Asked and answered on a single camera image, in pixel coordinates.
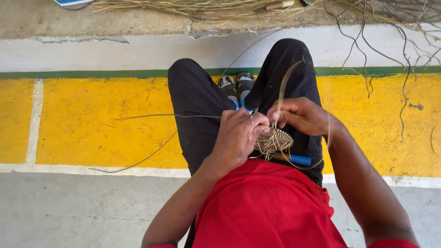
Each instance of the gray floor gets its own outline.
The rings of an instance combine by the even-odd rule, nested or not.
[[[160,207],[186,179],[0,173],[0,247],[138,248]],[[349,246],[363,235],[336,185],[333,221]],[[441,190],[393,188],[421,247],[441,243]]]

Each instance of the red t-shirt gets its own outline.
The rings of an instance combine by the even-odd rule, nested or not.
[[[327,190],[297,169],[250,159],[208,194],[196,217],[193,247],[346,248],[333,213]],[[383,247],[417,246],[405,240],[370,246]]]

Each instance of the sneaker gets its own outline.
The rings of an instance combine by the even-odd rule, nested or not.
[[[245,107],[245,97],[253,88],[256,79],[253,74],[247,71],[239,72],[236,78],[237,91],[239,93],[240,107],[246,109],[249,113],[252,113],[254,109],[249,110]]]
[[[236,105],[236,111],[239,109],[239,98],[236,90],[236,83],[231,76],[223,76],[217,81],[220,90]]]

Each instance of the man's right hand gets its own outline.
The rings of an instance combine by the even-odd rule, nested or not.
[[[306,97],[284,99],[280,113],[277,105],[278,101],[268,110],[267,116],[271,124],[277,121],[279,128],[288,123],[306,135],[326,137],[330,131],[343,126],[335,116]]]

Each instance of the green painted line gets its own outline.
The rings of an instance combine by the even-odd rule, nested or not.
[[[363,67],[355,67],[353,70],[339,67],[316,67],[317,76],[329,75],[364,75]],[[51,79],[51,78],[149,78],[166,77],[168,70],[144,70],[144,71],[38,71],[38,72],[2,72],[0,79]],[[225,68],[206,69],[210,75],[221,75]],[[241,71],[249,71],[254,75],[259,74],[260,68],[229,68],[225,74],[234,75]],[[394,74],[406,74],[403,67],[366,67],[369,75],[385,76]],[[415,73],[441,73],[441,67],[429,66],[415,68]]]

